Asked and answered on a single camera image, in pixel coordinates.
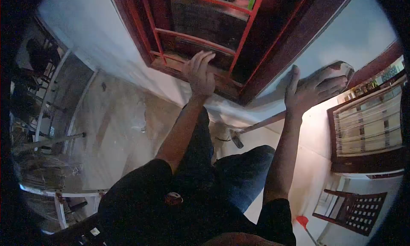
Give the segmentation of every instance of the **dark shirt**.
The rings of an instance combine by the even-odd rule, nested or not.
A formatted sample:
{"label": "dark shirt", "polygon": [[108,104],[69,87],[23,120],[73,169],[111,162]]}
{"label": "dark shirt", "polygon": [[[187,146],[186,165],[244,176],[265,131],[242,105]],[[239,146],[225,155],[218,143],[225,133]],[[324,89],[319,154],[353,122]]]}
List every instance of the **dark shirt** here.
{"label": "dark shirt", "polygon": [[265,204],[258,224],[210,191],[181,195],[166,202],[173,190],[171,167],[152,160],[121,178],[101,199],[98,213],[108,245],[200,245],[221,233],[255,234],[272,242],[296,245],[289,201]]}

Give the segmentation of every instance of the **cloth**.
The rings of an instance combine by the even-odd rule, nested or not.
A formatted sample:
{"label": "cloth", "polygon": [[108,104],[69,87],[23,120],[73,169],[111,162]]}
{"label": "cloth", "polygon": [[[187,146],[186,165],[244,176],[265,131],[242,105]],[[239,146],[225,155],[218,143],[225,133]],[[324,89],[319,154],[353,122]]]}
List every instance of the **cloth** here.
{"label": "cloth", "polygon": [[108,245],[200,245],[230,232],[296,244],[288,200],[265,204],[257,225],[243,215],[264,187],[274,149],[260,146],[212,167],[208,125],[204,108],[175,175],[152,160],[105,194],[98,212]]}

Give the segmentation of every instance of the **forearm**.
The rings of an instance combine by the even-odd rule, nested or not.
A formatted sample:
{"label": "forearm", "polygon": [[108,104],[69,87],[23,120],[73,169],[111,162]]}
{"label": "forearm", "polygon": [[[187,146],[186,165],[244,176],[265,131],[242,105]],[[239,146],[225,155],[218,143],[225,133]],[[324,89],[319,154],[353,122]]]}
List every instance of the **forearm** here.
{"label": "forearm", "polygon": [[166,161],[171,166],[172,173],[177,170],[187,150],[204,102],[204,99],[194,96],[189,100],[155,157]]}
{"label": "forearm", "polygon": [[286,114],[282,135],[266,177],[264,202],[287,198],[293,180],[301,124],[301,116]]}

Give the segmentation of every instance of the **hand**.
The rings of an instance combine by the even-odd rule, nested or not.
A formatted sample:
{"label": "hand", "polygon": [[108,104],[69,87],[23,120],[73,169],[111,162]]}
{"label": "hand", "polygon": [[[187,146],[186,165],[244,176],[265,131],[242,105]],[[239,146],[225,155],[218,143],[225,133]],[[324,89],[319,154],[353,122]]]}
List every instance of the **hand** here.
{"label": "hand", "polygon": [[192,90],[192,97],[206,100],[215,91],[215,78],[207,73],[208,62],[215,57],[215,53],[200,51],[185,64],[182,70],[188,78]]}
{"label": "hand", "polygon": [[293,65],[292,70],[288,73],[291,81],[284,96],[286,113],[302,118],[302,115],[314,105],[339,95],[341,90],[346,88],[347,78],[340,76],[328,79],[331,73],[332,69],[326,68],[299,80],[300,69]]}

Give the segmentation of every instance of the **window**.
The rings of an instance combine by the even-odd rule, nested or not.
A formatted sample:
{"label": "window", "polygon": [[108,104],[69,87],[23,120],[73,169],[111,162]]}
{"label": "window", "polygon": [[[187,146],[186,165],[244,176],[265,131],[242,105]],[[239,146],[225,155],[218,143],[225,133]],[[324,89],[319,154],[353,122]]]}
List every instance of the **window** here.
{"label": "window", "polygon": [[287,68],[349,1],[114,0],[148,66],[187,81],[183,64],[200,50],[213,51],[208,71],[215,74],[216,93],[241,105]]}

